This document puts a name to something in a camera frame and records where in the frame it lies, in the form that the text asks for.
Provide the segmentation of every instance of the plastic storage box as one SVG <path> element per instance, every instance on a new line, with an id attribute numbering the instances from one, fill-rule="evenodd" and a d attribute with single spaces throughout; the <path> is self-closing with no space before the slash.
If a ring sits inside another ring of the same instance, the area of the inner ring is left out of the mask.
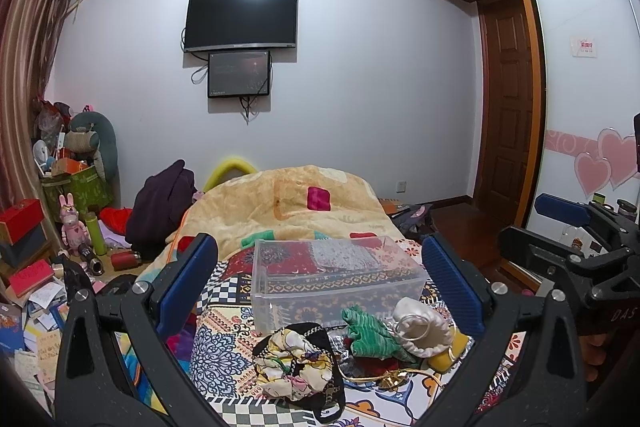
<path id="1" fill-rule="evenodd" d="M 402 297 L 420 298 L 428 277 L 390 237 L 255 243 L 251 300 L 262 334 L 301 322 L 343 325 L 359 305 L 391 317 Z"/>

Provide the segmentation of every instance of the blue clamp pad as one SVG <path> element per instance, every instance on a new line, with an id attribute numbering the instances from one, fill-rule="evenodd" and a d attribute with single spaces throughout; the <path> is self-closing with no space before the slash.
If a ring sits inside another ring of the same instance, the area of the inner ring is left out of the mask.
<path id="1" fill-rule="evenodd" d="M 591 222 L 589 207 L 586 204 L 574 203 L 549 194 L 540 194 L 536 198 L 534 207 L 541 216 L 550 217 L 577 228 L 588 227 Z"/>
<path id="2" fill-rule="evenodd" d="M 482 304 L 447 251 L 433 237 L 422 244 L 422 263 L 447 304 L 458 329 L 476 339 L 484 334 Z"/>
<path id="3" fill-rule="evenodd" d="M 151 305 L 163 341 L 182 329 L 217 263 L 215 239 L 199 233 L 178 261 L 169 263 L 158 275 Z"/>

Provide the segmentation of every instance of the green bottle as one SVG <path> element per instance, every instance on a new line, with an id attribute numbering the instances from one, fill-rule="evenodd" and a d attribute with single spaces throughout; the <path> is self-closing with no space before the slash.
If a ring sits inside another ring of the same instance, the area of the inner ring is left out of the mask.
<path id="1" fill-rule="evenodd" d="M 86 225 L 86 229 L 89 231 L 89 237 L 91 237 L 95 254 L 105 255 L 107 253 L 107 245 L 104 243 L 104 238 L 100 231 L 100 225 L 98 225 L 98 218 L 93 212 L 88 212 L 86 213 L 84 223 Z"/>

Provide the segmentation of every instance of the bed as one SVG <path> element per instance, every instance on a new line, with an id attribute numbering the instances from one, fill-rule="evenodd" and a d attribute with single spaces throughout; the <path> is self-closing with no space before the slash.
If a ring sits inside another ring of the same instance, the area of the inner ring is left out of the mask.
<path id="1" fill-rule="evenodd" d="M 260 340 L 253 327 L 250 299 L 255 241 L 386 235 L 417 263 L 421 263 L 420 245 L 402 237 L 363 179 L 316 166 L 278 169 L 236 178 L 210 190 L 185 214 L 180 228 L 168 238 L 167 247 L 139 279 L 152 281 L 167 263 L 177 258 L 180 245 L 200 232 L 216 239 L 219 259 L 195 305 L 198 318 L 194 325 L 187 325 L 182 338 L 185 346 L 193 338 L 190 359 L 183 360 L 188 356 L 184 346 L 181 351 L 174 350 L 182 367 L 229 425 L 316 425 L 310 412 L 265 399 L 255 384 L 251 351 Z M 421 298 L 454 324 L 431 279 L 425 281 Z M 317 309 L 308 306 L 293 313 L 300 322 L 319 320 L 318 314 Z M 478 412 L 489 409 L 500 399 L 523 340 L 524 333 L 512 336 Z M 445 374 L 434 374 L 436 378 L 414 375 L 394 391 L 383 391 L 375 383 L 346 382 L 347 407 L 334 425 L 412 425 L 450 382 L 472 345 L 470 339 L 463 355 Z M 127 365 L 143 385 L 144 378 L 140 378 L 130 350 Z M 151 390 L 141 396 L 152 407 L 162 410 Z"/>

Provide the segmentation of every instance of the stuffed animal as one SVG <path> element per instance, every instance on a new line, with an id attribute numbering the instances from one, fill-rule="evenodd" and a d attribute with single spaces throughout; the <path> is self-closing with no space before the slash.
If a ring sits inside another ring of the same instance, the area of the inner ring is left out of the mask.
<path id="1" fill-rule="evenodd" d="M 74 207 L 73 194 L 60 194 L 60 219 L 62 220 L 62 242 L 69 247 L 72 254 L 78 255 L 78 247 L 82 243 L 91 244 L 89 232 L 78 217 Z"/>

